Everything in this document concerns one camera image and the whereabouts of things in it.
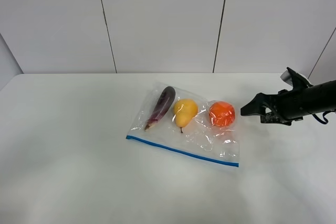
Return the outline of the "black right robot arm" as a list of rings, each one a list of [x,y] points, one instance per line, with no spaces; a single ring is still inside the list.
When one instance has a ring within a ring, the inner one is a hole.
[[[277,94],[256,94],[240,109],[241,116],[258,115],[262,124],[290,126],[293,121],[301,121],[304,116],[311,115],[319,123],[328,124],[325,116],[335,112],[334,80],[314,86],[305,76],[289,67],[280,77],[292,89],[284,89]]]

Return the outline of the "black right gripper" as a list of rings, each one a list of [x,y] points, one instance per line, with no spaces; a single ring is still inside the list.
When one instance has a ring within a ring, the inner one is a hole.
[[[304,116],[313,115],[306,108],[304,101],[305,91],[311,87],[296,86],[292,87],[292,90],[281,90],[277,95],[258,93],[240,109],[240,114],[241,116],[260,115],[262,124],[290,126],[292,121],[301,121]]]

